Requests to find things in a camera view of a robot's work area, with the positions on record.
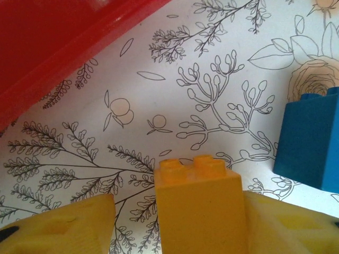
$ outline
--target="red plastic object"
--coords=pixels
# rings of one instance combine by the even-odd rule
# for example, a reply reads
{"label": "red plastic object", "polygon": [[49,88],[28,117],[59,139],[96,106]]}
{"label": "red plastic object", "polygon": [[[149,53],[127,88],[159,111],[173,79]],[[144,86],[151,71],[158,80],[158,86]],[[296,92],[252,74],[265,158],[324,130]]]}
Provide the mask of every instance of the red plastic object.
{"label": "red plastic object", "polygon": [[0,0],[0,130],[170,0]]}

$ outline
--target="yellow lego brick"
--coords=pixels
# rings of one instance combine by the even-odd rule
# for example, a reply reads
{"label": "yellow lego brick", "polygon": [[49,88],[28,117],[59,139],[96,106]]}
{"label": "yellow lego brick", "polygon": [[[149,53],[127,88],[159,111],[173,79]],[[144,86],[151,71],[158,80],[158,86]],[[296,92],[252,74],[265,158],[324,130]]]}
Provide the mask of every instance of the yellow lego brick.
{"label": "yellow lego brick", "polygon": [[338,218],[244,192],[250,254],[338,254]]}
{"label": "yellow lego brick", "polygon": [[107,254],[114,218],[113,195],[88,198],[2,228],[0,253]]}
{"label": "yellow lego brick", "polygon": [[247,253],[241,177],[223,160],[165,160],[154,174],[163,254]]}

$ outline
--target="red plastic tray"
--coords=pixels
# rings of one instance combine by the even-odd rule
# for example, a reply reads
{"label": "red plastic tray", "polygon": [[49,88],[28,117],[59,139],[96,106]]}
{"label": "red plastic tray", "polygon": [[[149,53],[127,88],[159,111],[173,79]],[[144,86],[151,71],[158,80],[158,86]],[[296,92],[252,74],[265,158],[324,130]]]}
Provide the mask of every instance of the red plastic tray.
{"label": "red plastic tray", "polygon": [[0,1],[0,130],[169,1]]}

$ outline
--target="blue toy block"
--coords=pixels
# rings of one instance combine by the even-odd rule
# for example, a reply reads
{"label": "blue toy block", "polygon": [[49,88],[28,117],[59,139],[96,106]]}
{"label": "blue toy block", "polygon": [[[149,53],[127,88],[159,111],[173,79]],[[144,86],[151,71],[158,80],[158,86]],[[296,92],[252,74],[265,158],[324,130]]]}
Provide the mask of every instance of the blue toy block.
{"label": "blue toy block", "polygon": [[286,105],[273,172],[339,193],[339,87]]}

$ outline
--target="yellow plastic toy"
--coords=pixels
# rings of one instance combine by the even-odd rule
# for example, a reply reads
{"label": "yellow plastic toy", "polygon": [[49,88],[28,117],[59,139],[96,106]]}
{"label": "yellow plastic toy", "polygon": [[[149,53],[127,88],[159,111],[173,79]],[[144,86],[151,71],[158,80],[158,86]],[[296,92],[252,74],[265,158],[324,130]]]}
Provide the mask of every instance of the yellow plastic toy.
{"label": "yellow plastic toy", "polygon": [[154,174],[163,254],[247,253],[241,177],[223,160],[165,160]]}
{"label": "yellow plastic toy", "polygon": [[98,195],[7,225],[0,253],[107,254],[114,218],[113,195]]}
{"label": "yellow plastic toy", "polygon": [[338,218],[244,192],[250,254],[338,254]]}

